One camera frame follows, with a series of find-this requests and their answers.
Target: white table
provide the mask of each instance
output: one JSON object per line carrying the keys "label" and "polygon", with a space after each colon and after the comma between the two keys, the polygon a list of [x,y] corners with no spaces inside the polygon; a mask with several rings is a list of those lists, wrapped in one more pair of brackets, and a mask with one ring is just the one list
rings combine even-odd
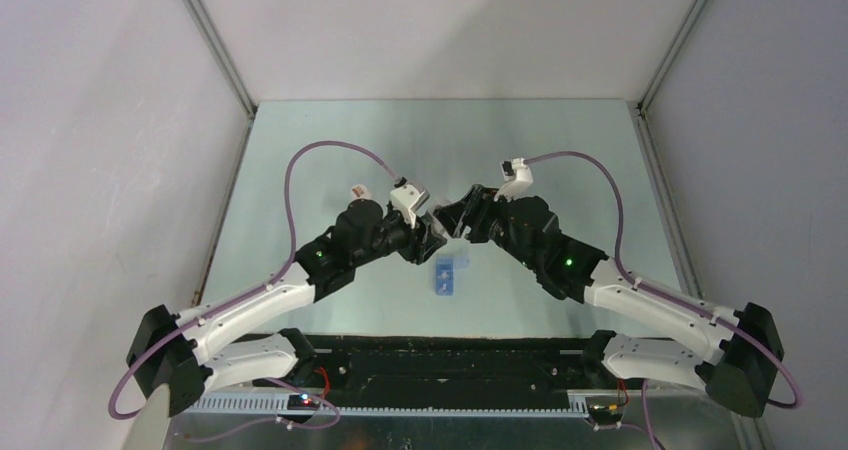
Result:
{"label": "white table", "polygon": [[[203,303],[252,286],[288,255],[283,177],[291,156],[326,139],[362,145],[399,174],[423,183],[433,197],[461,198],[474,183],[500,186],[500,162],[555,150],[579,150],[603,162],[618,182],[626,212],[625,264],[679,288],[651,182],[622,100],[420,100],[264,102],[212,261]],[[538,194],[558,214],[563,233],[612,253],[616,213],[606,180],[574,158],[532,167]],[[292,177],[299,245],[335,222],[350,188],[364,183],[380,202],[391,181],[367,157],[319,148],[304,155]],[[451,242],[467,252],[453,296],[438,296],[433,262],[414,266],[399,256],[360,268],[355,281],[316,305],[257,329],[297,327],[304,333],[438,337],[588,337],[599,328],[632,336],[652,330],[625,317],[558,301],[533,274],[494,244]]]}

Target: gray wall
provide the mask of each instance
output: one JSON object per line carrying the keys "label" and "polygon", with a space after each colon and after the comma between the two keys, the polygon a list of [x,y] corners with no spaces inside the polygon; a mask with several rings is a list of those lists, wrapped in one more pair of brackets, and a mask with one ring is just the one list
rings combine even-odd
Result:
{"label": "gray wall", "polygon": [[0,0],[0,38],[0,446],[120,448],[109,394],[197,288],[245,117],[181,0]]}
{"label": "gray wall", "polygon": [[844,448],[848,0],[713,0],[649,124],[708,296],[777,319],[777,447]]}

